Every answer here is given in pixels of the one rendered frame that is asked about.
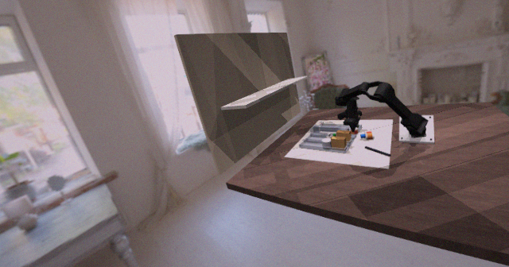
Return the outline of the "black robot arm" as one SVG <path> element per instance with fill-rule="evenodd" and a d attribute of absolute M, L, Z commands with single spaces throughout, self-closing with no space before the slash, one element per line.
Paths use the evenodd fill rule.
<path fill-rule="evenodd" d="M 367 93 L 369 87 L 377 86 L 374 95 Z M 428 119 L 419 114 L 412 113 L 406 106 L 395 96 L 394 89 L 389 83 L 384 82 L 363 82 L 352 89 L 343 89 L 339 97 L 335 97 L 336 105 L 346 106 L 347 108 L 356 107 L 358 95 L 366 95 L 369 99 L 386 103 L 401 119 L 401 124 L 407 128 L 411 137 L 425 137 L 426 125 Z"/>

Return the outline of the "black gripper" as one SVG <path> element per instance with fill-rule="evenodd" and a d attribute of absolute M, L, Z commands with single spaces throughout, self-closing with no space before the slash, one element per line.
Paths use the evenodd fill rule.
<path fill-rule="evenodd" d="M 356 127 L 359 123 L 360 117 L 362 115 L 362 111 L 357 110 L 358 106 L 353 108 L 347 108 L 346 111 L 348 112 L 348 117 L 343 121 L 344 126 L 350 126 L 352 132 L 354 133 L 356 130 Z"/>

